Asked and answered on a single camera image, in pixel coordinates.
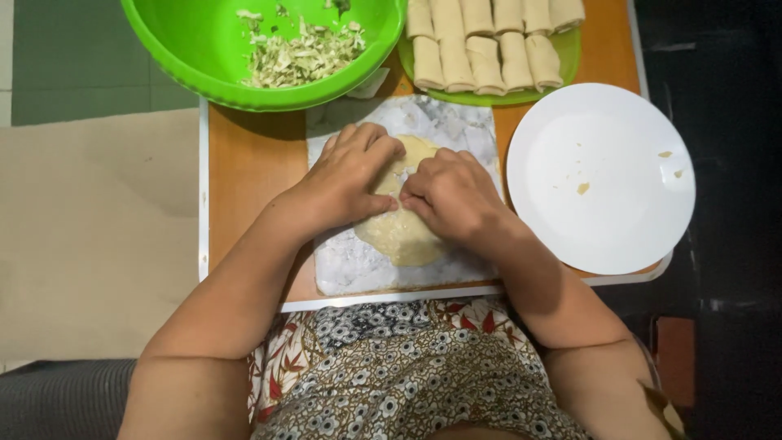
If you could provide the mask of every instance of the green plastic bowl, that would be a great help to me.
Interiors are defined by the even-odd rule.
[[[281,4],[290,17],[278,17]],[[215,103],[249,111],[300,110],[337,98],[367,79],[388,57],[402,33],[407,0],[353,0],[340,19],[324,0],[122,0],[131,26],[157,63],[174,80]],[[339,29],[351,20],[364,28],[367,49],[328,78],[288,88],[252,88],[247,59],[254,47],[238,9],[262,13],[268,36],[299,36],[299,14],[308,23]],[[276,33],[271,27],[277,26]]]

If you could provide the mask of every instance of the hand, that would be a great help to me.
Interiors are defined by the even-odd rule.
[[[489,173],[467,151],[437,150],[407,178],[399,199],[438,236],[490,261],[508,245],[508,234],[526,231],[500,199]]]
[[[396,210],[391,196],[369,193],[377,174],[395,157],[405,154],[399,139],[372,123],[348,124],[332,136],[321,156],[301,182],[281,197],[295,201],[308,216],[312,234],[346,225],[372,215]]]

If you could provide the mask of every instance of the beige cardboard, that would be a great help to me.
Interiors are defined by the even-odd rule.
[[[198,110],[0,129],[0,359],[138,357],[198,283]]]

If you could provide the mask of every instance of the rolled pastry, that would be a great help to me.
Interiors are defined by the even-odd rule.
[[[435,25],[435,39],[459,37],[465,40],[465,24],[461,19],[459,0],[429,0],[432,22]]]
[[[508,88],[508,93],[535,87],[533,75],[529,71],[524,35],[518,32],[502,34],[500,52],[502,53],[502,79]]]
[[[467,58],[475,78],[475,94],[504,96],[507,88],[500,74],[497,40],[478,36],[468,38]]]
[[[494,32],[524,32],[522,0],[494,0]]]
[[[548,10],[549,0],[523,0],[524,21],[527,34],[551,35],[554,33],[554,25],[551,24],[551,15]]]
[[[412,40],[415,37],[435,39],[429,0],[409,0],[407,2],[407,39]]]
[[[439,46],[446,92],[475,90],[475,79],[467,59],[465,36],[444,38],[440,41]]]
[[[413,40],[413,57],[413,84],[424,92],[430,88],[442,90],[445,81],[437,42],[427,37],[416,37]]]
[[[542,92],[546,87],[561,87],[563,80],[559,76],[559,55],[551,41],[543,35],[530,35],[524,43],[529,71],[532,72],[537,91]]]
[[[551,25],[557,33],[581,26],[587,15],[582,0],[549,0]]]
[[[465,22],[465,38],[472,35],[494,35],[490,0],[460,0],[461,17]]]

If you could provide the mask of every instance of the white plate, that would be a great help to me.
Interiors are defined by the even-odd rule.
[[[649,102],[612,85],[571,85],[535,104],[516,128],[506,171],[516,212],[540,240],[564,263],[602,275],[663,258],[695,205],[679,133]]]

